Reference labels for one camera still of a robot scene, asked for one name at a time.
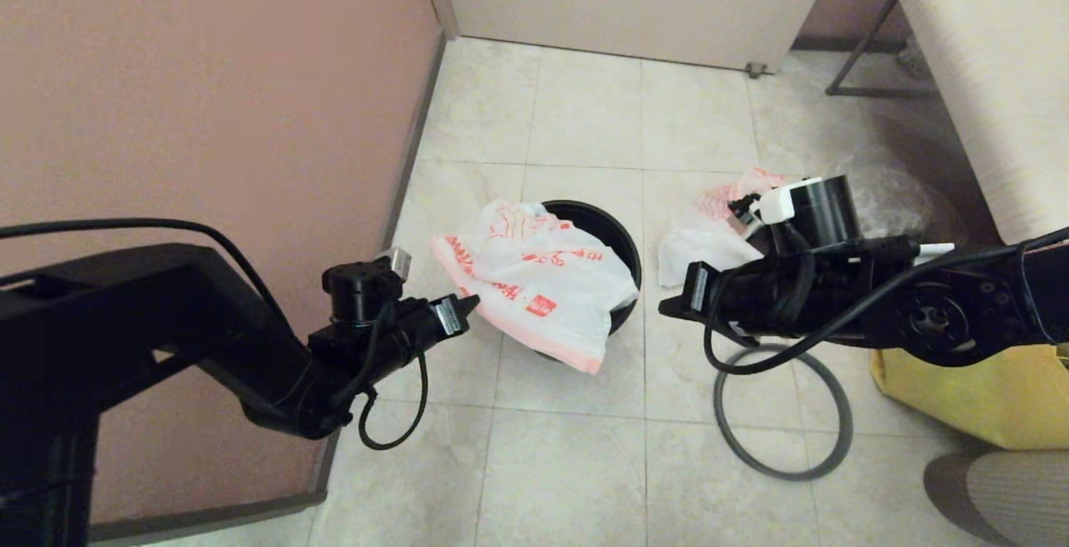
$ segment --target red logo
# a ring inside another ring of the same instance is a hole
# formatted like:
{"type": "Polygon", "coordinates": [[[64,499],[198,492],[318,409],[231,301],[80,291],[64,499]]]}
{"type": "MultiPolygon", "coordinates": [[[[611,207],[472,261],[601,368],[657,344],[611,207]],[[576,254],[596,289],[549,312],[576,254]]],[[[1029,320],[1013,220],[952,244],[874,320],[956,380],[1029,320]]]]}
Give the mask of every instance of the red logo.
{"type": "Polygon", "coordinates": [[[553,300],[546,299],[546,297],[542,295],[534,296],[534,299],[531,299],[530,304],[527,304],[527,311],[530,311],[539,317],[549,315],[555,308],[557,308],[557,303],[553,302],[553,300]]]}

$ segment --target pink wall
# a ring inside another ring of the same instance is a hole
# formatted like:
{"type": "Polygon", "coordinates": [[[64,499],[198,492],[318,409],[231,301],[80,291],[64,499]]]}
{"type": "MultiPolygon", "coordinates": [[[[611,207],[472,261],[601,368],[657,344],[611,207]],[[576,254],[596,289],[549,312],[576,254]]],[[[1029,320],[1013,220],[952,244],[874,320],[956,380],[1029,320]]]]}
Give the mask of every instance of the pink wall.
{"type": "MultiPolygon", "coordinates": [[[[245,250],[298,334],[320,274],[373,254],[438,38],[430,0],[0,0],[0,223],[175,216],[245,250]]],[[[0,243],[0,274],[157,243],[0,243]]],[[[96,521],[307,489],[320,443],[200,371],[105,415],[96,521]]]]}
{"type": "MultiPolygon", "coordinates": [[[[876,21],[884,0],[817,0],[799,36],[861,37],[876,21]]],[[[901,10],[895,10],[880,30],[879,37],[901,41],[909,25],[901,10]]]]}

